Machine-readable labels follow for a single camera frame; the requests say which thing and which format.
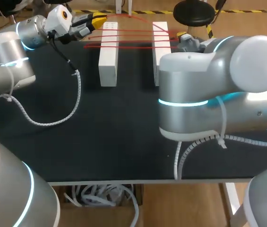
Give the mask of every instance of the white cable bundle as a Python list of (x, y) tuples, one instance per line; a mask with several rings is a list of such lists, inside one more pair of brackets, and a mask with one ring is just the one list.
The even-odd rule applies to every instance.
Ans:
[[(64, 193), (65, 198), (67, 198), (70, 202), (72, 202), (77, 207), (89, 207), (89, 206), (112, 206), (115, 207), (118, 205), (121, 201), (122, 196), (125, 192), (129, 194), (129, 198), (132, 198), (134, 209), (135, 209), (135, 215), (132, 220), (132, 223), (130, 227), (134, 227), (138, 221), (138, 202), (135, 198), (135, 195), (133, 193), (133, 185), (131, 185), (131, 190), (124, 185), (121, 184), (111, 184), (111, 185), (87, 185), (81, 192), (79, 193), (81, 189), (81, 186), (73, 185), (71, 188), (71, 194), (72, 198), (69, 197), (66, 193)], [(108, 195), (113, 191), (118, 192), (118, 196), (114, 199), (109, 200)], [(80, 198), (84, 204), (81, 204), (78, 202), (77, 198)]]
[(0, 95), (0, 98), (1, 97), (5, 97), (5, 98), (8, 99), (8, 101), (11, 101), (11, 100), (14, 101), (18, 105), (18, 107), (20, 108), (20, 110), (22, 111), (24, 117), (30, 123), (32, 123), (34, 125), (37, 125), (37, 126), (53, 126), (53, 125), (61, 124), (61, 123), (65, 122), (65, 121), (67, 121), (70, 117), (72, 117), (72, 115), (75, 113), (75, 111), (77, 110), (78, 105), (80, 103), (80, 98), (81, 98), (81, 77), (80, 77), (80, 72), (78, 70), (75, 70), (75, 75), (78, 78), (78, 97), (77, 97), (77, 101), (76, 101), (75, 107), (73, 108), (73, 110), (71, 111), (71, 113), (67, 117), (63, 118), (62, 120), (56, 121), (56, 122), (52, 122), (52, 123), (38, 123), (38, 122), (35, 122), (34, 120), (32, 120), (28, 116), (28, 114), (26, 113), (24, 107), (21, 105), (21, 103), (15, 97), (13, 97), (11, 95), (11, 93), (9, 95), (8, 94), (2, 94), (2, 95)]
[(258, 141), (258, 140), (251, 140), (251, 139), (247, 139), (247, 138), (243, 138), (243, 137), (239, 137), (239, 136), (232, 136), (232, 135), (224, 135), (224, 136), (216, 135), (216, 136), (210, 136), (210, 137), (206, 137), (206, 138), (203, 138), (203, 139), (200, 139), (200, 140), (196, 140), (182, 154), (179, 165), (178, 165), (178, 158), (179, 158), (180, 151), (177, 148), (176, 154), (175, 154), (174, 166), (178, 165), (178, 171), (177, 171), (177, 174), (175, 174), (175, 172), (174, 172), (174, 179), (175, 180), (178, 180), (178, 179), (180, 180), (181, 179), (182, 169), (183, 169), (185, 160), (187, 159), (188, 154), (190, 154), (190, 152), (195, 147), (197, 147), (198, 145), (200, 145), (200, 144), (202, 144), (202, 143), (204, 143), (206, 141), (215, 140), (215, 139), (234, 140), (234, 141), (237, 141), (237, 142), (247, 143), (247, 144), (251, 144), (251, 145), (267, 147), (267, 142)]

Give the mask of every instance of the black stool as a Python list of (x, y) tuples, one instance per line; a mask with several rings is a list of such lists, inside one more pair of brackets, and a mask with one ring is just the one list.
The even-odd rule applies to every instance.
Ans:
[(179, 2), (173, 10), (174, 19), (188, 26), (188, 34), (191, 34), (193, 27), (209, 25), (215, 17), (214, 8), (200, 0), (185, 0)]

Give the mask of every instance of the robotic arm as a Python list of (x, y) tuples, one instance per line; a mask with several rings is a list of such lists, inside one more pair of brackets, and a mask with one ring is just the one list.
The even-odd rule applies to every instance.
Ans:
[(73, 17), (63, 5), (53, 9), (48, 18), (35, 16), (0, 31), (0, 94), (30, 85), (35, 75), (25, 53), (47, 44), (49, 34), (64, 44), (83, 38), (102, 26), (105, 14)]
[(227, 133), (267, 129), (267, 36), (230, 36), (200, 46), (202, 53), (161, 58), (161, 133), (190, 141), (220, 134), (223, 124)]

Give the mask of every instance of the wooden floor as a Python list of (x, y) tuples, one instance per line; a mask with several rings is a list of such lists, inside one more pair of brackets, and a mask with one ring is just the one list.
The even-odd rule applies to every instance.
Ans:
[[(114, 0), (73, 0), (74, 9), (114, 9)], [(133, 0), (133, 10), (173, 10), (179, 0)], [(215, 0), (208, 1), (215, 5)], [(267, 9), (267, 0), (229, 0), (224, 9)], [(172, 15), (137, 15), (149, 22), (167, 21), (169, 30), (186, 31), (187, 27), (174, 20)], [(7, 20), (0, 18), (0, 26)], [(133, 18), (110, 17), (109, 21), (118, 21), (120, 29), (151, 30), (151, 23), (143, 23)], [(223, 13), (212, 25), (215, 37), (229, 35), (267, 35), (267, 13)], [(195, 36), (207, 39), (204, 27), (196, 28)], [(124, 36), (121, 40), (133, 40), (136, 37)], [(236, 184), (242, 201), (246, 184)], [(133, 217), (132, 208), (121, 211), (62, 210), (60, 227), (69, 226), (129, 226)], [(165, 184), (145, 185), (144, 204), (140, 208), (139, 227), (224, 227), (227, 224), (224, 205), (217, 184)]]

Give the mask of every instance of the white block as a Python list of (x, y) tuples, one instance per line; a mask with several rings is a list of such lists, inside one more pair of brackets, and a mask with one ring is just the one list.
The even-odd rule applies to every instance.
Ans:
[[(117, 35), (118, 31), (105, 31), (105, 29), (118, 29), (117, 22), (105, 22), (103, 25), (103, 35)], [(102, 37), (102, 42), (111, 41), (111, 43), (101, 43), (99, 58), (99, 73), (102, 87), (115, 87), (118, 70), (119, 43), (118, 36)]]
[(167, 32), (157, 32), (161, 31), (158, 27), (154, 26), (157, 25), (160, 28), (162, 28), (164, 31), (168, 31), (168, 25), (167, 22), (153, 22), (153, 47), (159, 47), (159, 46), (166, 46), (167, 48), (154, 48), (153, 49), (153, 72), (154, 72), (154, 81), (155, 85), (159, 86), (159, 66), (160, 66), (160, 59), (165, 54), (171, 53), (170, 48), (170, 42), (164, 41), (164, 42), (157, 42), (158, 40), (169, 40), (169, 34)]

